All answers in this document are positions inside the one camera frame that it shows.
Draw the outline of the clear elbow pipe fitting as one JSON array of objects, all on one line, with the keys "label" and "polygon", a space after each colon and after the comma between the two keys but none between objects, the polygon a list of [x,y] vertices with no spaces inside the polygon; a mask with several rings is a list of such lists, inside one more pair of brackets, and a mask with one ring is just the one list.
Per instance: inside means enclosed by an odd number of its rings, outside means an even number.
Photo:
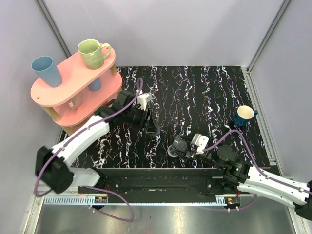
[{"label": "clear elbow pipe fitting", "polygon": [[174,153],[174,150],[187,151],[187,148],[178,148],[177,136],[175,137],[173,143],[167,149],[168,155],[172,158],[178,157],[178,155]]}]

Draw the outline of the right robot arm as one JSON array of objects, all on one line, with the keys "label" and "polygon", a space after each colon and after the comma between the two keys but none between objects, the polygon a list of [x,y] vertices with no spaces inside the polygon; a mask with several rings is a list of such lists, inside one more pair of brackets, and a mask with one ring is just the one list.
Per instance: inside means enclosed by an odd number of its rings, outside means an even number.
[{"label": "right robot arm", "polygon": [[219,182],[208,183],[207,191],[216,194],[251,193],[277,201],[295,211],[307,220],[312,218],[312,183],[297,182],[260,169],[256,163],[239,158],[229,146],[214,146],[207,150],[208,137],[195,134],[189,143],[181,136],[176,136],[168,147],[171,157],[199,159],[222,172]]}]

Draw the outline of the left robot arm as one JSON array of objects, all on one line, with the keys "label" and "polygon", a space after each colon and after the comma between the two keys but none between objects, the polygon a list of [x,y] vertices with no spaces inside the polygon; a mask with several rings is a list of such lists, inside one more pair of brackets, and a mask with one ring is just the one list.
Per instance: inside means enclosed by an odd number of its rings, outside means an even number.
[{"label": "left robot arm", "polygon": [[157,136],[160,127],[149,108],[150,93],[123,90],[116,99],[99,108],[96,113],[67,139],[48,149],[37,151],[35,175],[56,194],[70,187],[88,186],[94,193],[105,188],[105,175],[96,168],[72,168],[72,163],[97,139],[116,127],[129,123],[150,136]]}]

